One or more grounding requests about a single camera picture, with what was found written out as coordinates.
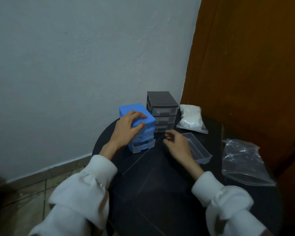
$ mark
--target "black round table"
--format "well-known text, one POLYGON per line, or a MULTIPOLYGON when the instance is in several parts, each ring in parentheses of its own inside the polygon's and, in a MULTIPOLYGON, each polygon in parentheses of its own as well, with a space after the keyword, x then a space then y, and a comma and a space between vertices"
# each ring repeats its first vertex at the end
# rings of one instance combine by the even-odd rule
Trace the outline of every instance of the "black round table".
MULTIPOLYGON (((180 113, 177 113, 176 124, 179 120, 180 113)), ((103 145, 110 140, 116 121, 100 135, 93 155, 99 154, 103 145)), ((222 184, 247 190, 255 202, 251 213, 274 235, 278 235, 283 220, 278 188, 247 186, 224 177, 221 173, 222 125, 204 116, 203 122, 208 134, 193 134, 213 157, 201 167, 211 171, 222 184)), ((180 133, 190 132, 176 130, 180 133)), ((238 139, 238 136, 227 132, 223 137, 238 139)), ((125 147, 114 156, 112 162, 118 168, 118 173, 109 188, 108 221, 122 236, 209 235, 205 209, 191 193, 193 179, 166 150, 164 133, 155 133, 154 138, 156 142, 152 149, 132 154, 125 147)))

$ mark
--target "clear plastic tray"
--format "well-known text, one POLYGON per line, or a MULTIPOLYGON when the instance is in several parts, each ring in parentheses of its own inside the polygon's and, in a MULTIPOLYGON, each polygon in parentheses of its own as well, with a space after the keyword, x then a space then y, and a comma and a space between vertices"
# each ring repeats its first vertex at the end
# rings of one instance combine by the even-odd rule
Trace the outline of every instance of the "clear plastic tray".
POLYGON ((128 146, 130 151, 132 151, 133 153, 138 153, 145 149, 151 149, 152 147, 154 147, 154 145, 155 139, 150 139, 141 143, 130 143, 128 146))
POLYGON ((148 139, 154 138, 154 128, 151 129, 151 131, 143 133, 143 134, 137 134, 134 139, 132 140, 132 143, 137 142, 144 142, 148 139))
POLYGON ((168 116, 168 117, 155 117, 155 124, 158 125, 167 125, 175 123, 176 116, 168 116))
POLYGON ((174 124, 169 125, 155 125, 154 132, 165 132, 166 130, 174 129, 174 124))
POLYGON ((176 116, 178 108, 152 108, 153 116, 176 116))
POLYGON ((188 138, 190 151, 196 162, 198 164, 207 164, 211 160, 212 155, 204 148, 204 146, 202 146, 191 132, 185 133, 183 136, 188 138))

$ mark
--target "tile floor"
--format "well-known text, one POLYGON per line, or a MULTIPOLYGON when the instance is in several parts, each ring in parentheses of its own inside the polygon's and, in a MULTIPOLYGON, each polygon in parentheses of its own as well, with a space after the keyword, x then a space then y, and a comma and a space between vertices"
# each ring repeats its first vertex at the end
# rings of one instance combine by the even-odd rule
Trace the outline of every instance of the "tile floor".
POLYGON ((7 195, 0 210, 0 236, 27 236, 50 212, 47 202, 56 186, 82 169, 83 167, 7 195))

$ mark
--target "white wall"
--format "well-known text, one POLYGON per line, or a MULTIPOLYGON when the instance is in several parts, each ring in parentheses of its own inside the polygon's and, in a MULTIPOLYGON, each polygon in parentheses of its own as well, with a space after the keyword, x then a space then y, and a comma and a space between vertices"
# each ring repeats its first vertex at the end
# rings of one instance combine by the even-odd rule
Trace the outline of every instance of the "white wall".
POLYGON ((92 152, 118 106, 180 102, 201 0, 0 0, 0 175, 92 152))

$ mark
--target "plastic bag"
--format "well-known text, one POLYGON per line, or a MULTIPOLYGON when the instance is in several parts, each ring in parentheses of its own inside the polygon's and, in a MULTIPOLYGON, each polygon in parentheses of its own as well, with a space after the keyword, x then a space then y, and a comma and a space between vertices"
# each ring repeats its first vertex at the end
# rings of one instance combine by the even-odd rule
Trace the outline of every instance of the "plastic bag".
POLYGON ((194 105, 180 105, 181 120, 177 124, 177 128, 184 128, 187 130, 197 131, 208 134, 208 130, 201 117, 201 108, 194 105))
POLYGON ((226 139, 222 155, 222 174, 251 186, 275 186, 268 174, 259 146, 237 139, 226 139))

